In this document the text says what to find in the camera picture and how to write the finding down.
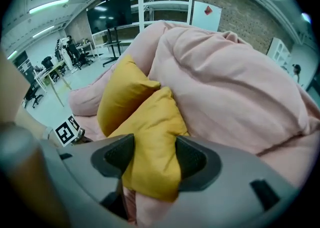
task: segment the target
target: television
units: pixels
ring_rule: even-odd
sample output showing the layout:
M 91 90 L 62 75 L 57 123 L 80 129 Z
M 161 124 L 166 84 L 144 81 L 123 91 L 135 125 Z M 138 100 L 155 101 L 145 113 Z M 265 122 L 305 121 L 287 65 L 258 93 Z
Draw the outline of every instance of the television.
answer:
M 87 11 L 92 34 L 132 24 L 130 0 L 109 0 Z
M 16 58 L 13 60 L 13 64 L 14 64 L 16 67 L 19 67 L 19 66 L 22 65 L 27 59 L 28 59 L 28 55 L 27 55 L 27 53 L 24 51 L 23 53 L 19 54 L 19 56 L 16 57 Z

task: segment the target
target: fluorescent light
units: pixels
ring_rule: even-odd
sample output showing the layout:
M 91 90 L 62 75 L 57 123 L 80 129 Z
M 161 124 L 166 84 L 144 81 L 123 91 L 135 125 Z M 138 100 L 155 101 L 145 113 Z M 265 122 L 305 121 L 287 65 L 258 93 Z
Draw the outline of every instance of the fluorescent light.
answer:
M 38 35 L 40 35 L 40 34 L 42 34 L 42 33 L 46 32 L 47 30 L 50 30 L 50 29 L 53 29 L 53 28 L 54 28 L 54 25 L 53 25 L 53 26 L 51 26 L 51 27 L 49 27 L 49 28 L 47 28 L 47 29 L 45 29 L 45 30 L 40 31 L 40 32 L 39 32 L 39 33 L 37 33 L 37 34 L 35 34 L 35 35 L 33 36 L 33 38 L 35 38 L 36 36 L 38 36 Z
M 106 2 L 106 0 L 102 1 L 100 4 L 98 4 L 96 6 L 99 6 L 99 5 L 101 5 L 101 4 L 105 3 L 105 2 Z
M 41 6 L 38 6 L 36 8 L 33 8 L 29 11 L 30 14 L 33 14 L 35 12 L 38 12 L 40 10 L 43 10 L 45 8 L 48 8 L 48 7 L 51 7 L 51 6 L 56 6 L 56 5 L 60 5 L 60 4 L 64 4 L 66 2 L 68 2 L 69 0 L 58 0 L 58 1 L 54 1 L 54 2 L 51 2 L 51 3 L 47 3 L 45 5 L 41 5 Z
M 10 54 L 10 56 L 8 57 L 8 59 L 11 59 L 14 55 L 16 55 L 17 51 L 14 51 L 13 53 Z
M 310 16 L 308 14 L 302 13 L 301 16 L 306 22 L 311 23 L 311 18 L 310 18 Z
M 107 10 L 107 8 L 102 7 L 102 6 L 96 6 L 94 9 L 97 11 L 101 11 L 101 12 L 105 12 Z

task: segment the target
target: black office chair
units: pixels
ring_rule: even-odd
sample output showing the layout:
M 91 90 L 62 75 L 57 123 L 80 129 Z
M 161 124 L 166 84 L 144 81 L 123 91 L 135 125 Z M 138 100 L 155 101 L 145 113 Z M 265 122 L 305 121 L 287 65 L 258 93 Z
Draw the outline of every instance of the black office chair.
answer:
M 89 53 L 86 53 L 86 54 L 79 53 L 79 51 L 76 49 L 76 47 L 75 47 L 74 44 L 69 44 L 69 45 L 68 45 L 68 49 L 69 49 L 69 51 L 74 55 L 74 57 L 75 57 L 75 62 L 74 62 L 74 64 L 75 64 L 79 69 L 81 69 L 81 67 L 82 67 L 84 64 L 88 64 L 88 66 L 90 66 L 90 62 L 93 62 L 93 61 L 90 61 L 90 60 L 88 60 L 88 59 L 86 58 Z
M 32 99 L 34 99 L 32 105 L 33 108 L 35 108 L 35 104 L 39 105 L 39 100 L 43 97 L 42 94 L 36 95 L 37 90 L 38 87 L 36 87 L 36 82 L 34 81 L 25 95 L 25 99 L 27 101 L 31 101 Z
M 45 69 L 47 71 L 49 71 L 54 65 L 52 64 L 51 61 L 51 57 L 47 56 L 43 59 L 43 61 L 41 62 L 41 64 L 45 67 Z M 49 76 L 52 78 L 52 80 L 55 82 L 59 79 L 59 76 L 56 72 L 52 72 L 51 74 L 49 74 Z

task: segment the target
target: desk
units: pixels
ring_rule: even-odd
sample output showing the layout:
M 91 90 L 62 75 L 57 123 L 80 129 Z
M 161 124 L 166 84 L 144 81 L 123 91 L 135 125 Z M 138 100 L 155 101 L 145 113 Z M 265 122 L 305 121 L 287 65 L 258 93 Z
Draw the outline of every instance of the desk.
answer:
M 85 45 L 83 45 L 83 46 L 78 46 L 78 47 L 76 47 L 76 49 L 77 49 L 77 50 L 82 50 L 82 51 L 84 52 L 84 48 L 87 47 L 87 46 L 90 46 L 91 52 L 92 52 L 92 55 L 93 55 L 93 56 L 97 55 L 97 54 L 94 53 L 94 50 L 93 50 L 93 48 L 92 48 L 92 43 L 91 43 L 91 42 L 89 42 L 89 43 L 87 43 L 87 44 L 85 44 Z
M 52 67 L 52 69 L 50 69 L 49 71 L 45 72 L 45 73 L 44 73 L 42 76 L 40 76 L 38 79 L 42 80 L 42 79 L 46 78 L 47 76 L 49 76 L 50 73 L 52 73 L 53 71 L 55 71 L 55 72 L 58 74 L 58 76 L 63 80 L 63 82 L 65 83 L 65 85 L 66 85 L 70 90 L 72 90 L 71 86 L 66 82 L 66 80 L 65 80 L 64 77 L 61 75 L 60 71 L 58 70 L 58 68 L 59 68 L 64 62 L 65 62 L 65 61 L 60 61 L 59 63 L 55 64 L 55 65 Z M 61 105 L 64 106 L 63 103 L 62 103 L 62 101 L 61 101 L 61 99 L 60 99 L 59 96 L 58 96 L 58 93 L 57 93 L 56 90 L 55 90 L 54 83 L 53 83 L 53 81 L 52 81 L 52 79 L 51 79 L 50 76 L 49 76 L 49 82 L 50 82 L 50 85 L 51 85 L 51 87 L 52 87 L 52 89 L 53 89 L 53 92 L 54 92 L 55 96 L 58 98 L 58 100 L 59 100 L 59 102 L 61 103 Z
M 46 93 L 46 86 L 43 84 L 42 80 L 40 79 L 40 77 L 43 76 L 43 74 L 46 72 L 46 70 L 41 70 L 38 74 L 36 74 L 36 76 L 34 77 L 35 81 L 38 83 L 38 85 L 44 90 L 44 92 Z

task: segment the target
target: yellow cushion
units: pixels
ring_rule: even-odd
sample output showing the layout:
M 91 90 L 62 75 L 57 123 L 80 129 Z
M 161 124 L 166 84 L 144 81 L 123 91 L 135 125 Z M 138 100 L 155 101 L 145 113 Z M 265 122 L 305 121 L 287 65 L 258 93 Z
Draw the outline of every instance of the yellow cushion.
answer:
M 97 119 L 104 135 L 115 131 L 159 88 L 159 82 L 149 80 L 131 56 L 125 56 L 111 75 L 98 108 Z
M 109 137 L 134 134 L 134 157 L 122 176 L 123 185 L 165 201 L 178 196 L 181 171 L 176 157 L 178 135 L 187 135 L 169 87 L 154 92 Z

